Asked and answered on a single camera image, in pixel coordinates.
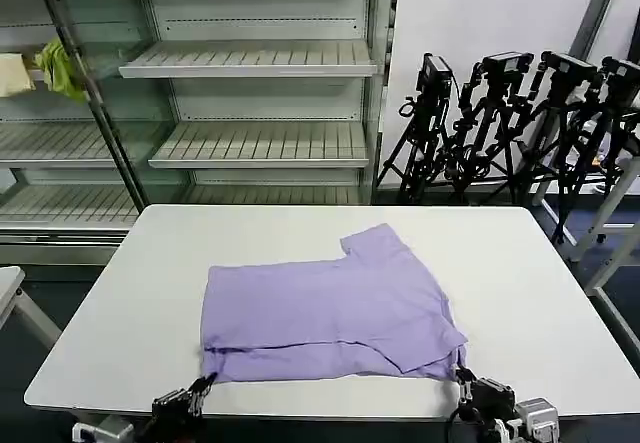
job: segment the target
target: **metal shelving unit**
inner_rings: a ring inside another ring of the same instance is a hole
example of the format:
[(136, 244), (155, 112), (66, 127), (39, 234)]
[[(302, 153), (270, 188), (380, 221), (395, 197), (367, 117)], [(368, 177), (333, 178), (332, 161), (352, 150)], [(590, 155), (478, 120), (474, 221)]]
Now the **metal shelving unit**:
[(184, 202), (367, 204), (391, 0), (141, 0), (176, 124), (149, 159)]
[(28, 185), (0, 206), (0, 229), (127, 229), (138, 217), (119, 185)]
[(364, 168), (360, 122), (181, 123), (149, 164), (155, 168)]
[[(142, 160), (154, 146), (159, 125), (123, 125), (121, 137)], [(93, 121), (3, 123), (0, 168), (115, 168), (109, 149)]]
[[(152, 118), (155, 109), (130, 104), (145, 106), (144, 91), (108, 81), (120, 77), (118, 68), (141, 46), (127, 0), (103, 2), (106, 11), (83, 4), (74, 13), (85, 66), (104, 83), (105, 101), (117, 106), (129, 158), (146, 164), (166, 131)], [(0, 0), (0, 52), (22, 54), (35, 82), (34, 91), (0, 99), (0, 243), (33, 246), (53, 238), (60, 245), (63, 238), (72, 248), (80, 240), (83, 247), (93, 238), (115, 241), (138, 216), (88, 102), (49, 91), (34, 64), (56, 34), (44, 0)]]
[(120, 68), (124, 78), (369, 77), (363, 40), (160, 42)]
[(360, 205), (354, 186), (205, 186), (194, 187), (184, 203), (199, 205)]
[(0, 168), (26, 177), (0, 222), (130, 225), (110, 128), (150, 203), (370, 203), (391, 0), (47, 1), (100, 131), (9, 108)]

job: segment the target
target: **robotic arm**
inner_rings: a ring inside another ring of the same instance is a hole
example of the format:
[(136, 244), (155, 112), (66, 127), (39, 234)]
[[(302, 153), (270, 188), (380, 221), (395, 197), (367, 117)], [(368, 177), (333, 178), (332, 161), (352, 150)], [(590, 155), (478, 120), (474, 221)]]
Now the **robotic arm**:
[(476, 426), (478, 443), (559, 443), (558, 411), (544, 398), (516, 403), (509, 386), (478, 379), (464, 367), (456, 379), (460, 400), (445, 426), (446, 443), (456, 417)]

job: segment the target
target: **white wall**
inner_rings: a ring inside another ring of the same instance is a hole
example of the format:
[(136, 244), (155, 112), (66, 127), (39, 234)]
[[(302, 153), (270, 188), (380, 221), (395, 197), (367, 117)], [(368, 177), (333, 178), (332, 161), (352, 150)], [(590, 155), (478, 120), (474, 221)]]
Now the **white wall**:
[(591, 63), (600, 65), (605, 56), (627, 58), (638, 9), (640, 0), (611, 0), (591, 48)]
[[(386, 160), (406, 127), (407, 120), (397, 110), (405, 96), (415, 94), (423, 53), (443, 56), (462, 85), (473, 64), (487, 55), (504, 51), (536, 55), (549, 49), (567, 51), (588, 3), (589, 0), (398, 0), (381, 161)], [(528, 88), (528, 84), (525, 81), (523, 87)], [(482, 90), (479, 87), (476, 96)], [(458, 118), (457, 101), (452, 96), (449, 128)], [(385, 183), (394, 183), (394, 177), (388, 176)]]

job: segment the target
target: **shirt sleeve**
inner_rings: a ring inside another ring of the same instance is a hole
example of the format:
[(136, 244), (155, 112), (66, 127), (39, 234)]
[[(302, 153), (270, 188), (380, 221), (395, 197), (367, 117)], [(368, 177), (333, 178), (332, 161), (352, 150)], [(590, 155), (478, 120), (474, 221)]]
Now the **shirt sleeve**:
[(340, 240), (343, 251), (362, 260), (378, 260), (399, 251), (407, 251), (398, 235), (386, 223)]

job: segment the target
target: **yellow cloth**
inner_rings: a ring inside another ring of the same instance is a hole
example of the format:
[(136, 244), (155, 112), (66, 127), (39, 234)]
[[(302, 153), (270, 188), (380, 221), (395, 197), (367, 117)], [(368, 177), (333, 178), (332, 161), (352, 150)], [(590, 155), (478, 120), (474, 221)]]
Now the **yellow cloth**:
[(35, 85), (18, 53), (0, 54), (0, 98), (35, 90)]
[(47, 43), (34, 61), (44, 72), (44, 81), (50, 91), (62, 93), (74, 100), (86, 101), (60, 38), (54, 38)]

